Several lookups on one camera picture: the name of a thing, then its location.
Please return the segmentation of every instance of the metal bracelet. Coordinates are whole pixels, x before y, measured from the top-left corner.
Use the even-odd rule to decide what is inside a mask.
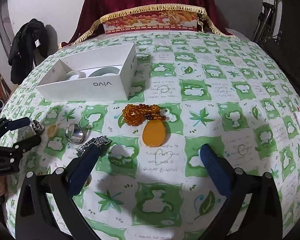
[[[111,143],[111,140],[108,139],[106,136],[92,138],[91,140],[89,140],[88,142],[86,142],[85,144],[83,144],[77,148],[77,151],[78,151],[77,156],[80,157],[88,149],[88,147],[92,144],[101,148],[102,146],[107,145],[109,143]]]

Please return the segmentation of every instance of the amber bead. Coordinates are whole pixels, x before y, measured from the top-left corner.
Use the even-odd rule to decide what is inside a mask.
[[[139,104],[138,106],[128,104],[123,110],[123,118],[128,125],[138,126],[145,119],[165,120],[165,116],[160,115],[160,106]]]

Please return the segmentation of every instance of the amber bead necklace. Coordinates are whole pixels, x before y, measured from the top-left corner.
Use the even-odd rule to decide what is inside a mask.
[[[142,133],[143,142],[150,147],[162,145],[165,138],[165,128],[162,123],[166,119],[160,115],[160,107],[157,105],[129,104],[123,110],[123,118],[128,125],[138,126],[146,119],[149,120]]]

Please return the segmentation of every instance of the gold fringe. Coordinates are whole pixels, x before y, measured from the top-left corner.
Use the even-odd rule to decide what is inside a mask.
[[[197,19],[197,24],[201,26],[201,30],[198,30],[198,32],[203,33],[203,22]]]
[[[177,10],[177,11],[188,11],[193,13],[199,13],[206,15],[207,12],[205,8],[193,5],[178,4],[178,3],[164,3],[164,4],[150,4],[139,7],[134,7],[131,9],[125,9],[122,11],[109,13],[100,18],[100,21],[103,23],[105,21],[116,19],[118,17],[127,16],[129,14],[136,14],[142,12],[151,12],[151,11],[163,11],[163,10]]]
[[[71,44],[68,44],[67,46],[62,47],[61,44],[59,44],[59,48],[65,48],[73,44],[78,44],[84,40],[86,40],[89,36],[91,36],[95,29],[98,28],[98,26],[111,19],[116,19],[118,17],[127,16],[129,14],[136,14],[136,13],[142,13],[142,12],[151,12],[151,11],[163,11],[163,10],[177,10],[177,11],[188,11],[197,13],[198,15],[202,15],[202,19],[206,20],[208,22],[208,26],[211,29],[211,31],[214,34],[226,36],[226,37],[233,37],[233,35],[225,35],[223,34],[215,25],[213,24],[212,20],[207,15],[206,9],[199,6],[193,6],[193,5],[186,5],[186,4],[178,4],[178,3],[165,3],[165,4],[150,4],[150,5],[144,5],[139,7],[134,7],[131,9],[125,9],[118,12],[113,12],[106,14],[102,16],[100,19],[96,20],[91,28],[86,31],[83,35],[81,35],[76,41],[72,42]]]

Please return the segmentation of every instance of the black bag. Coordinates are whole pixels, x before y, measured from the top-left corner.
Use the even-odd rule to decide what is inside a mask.
[[[265,31],[258,45],[277,63],[300,96],[300,2],[281,0],[282,16],[279,33],[272,36],[276,13],[270,33]]]

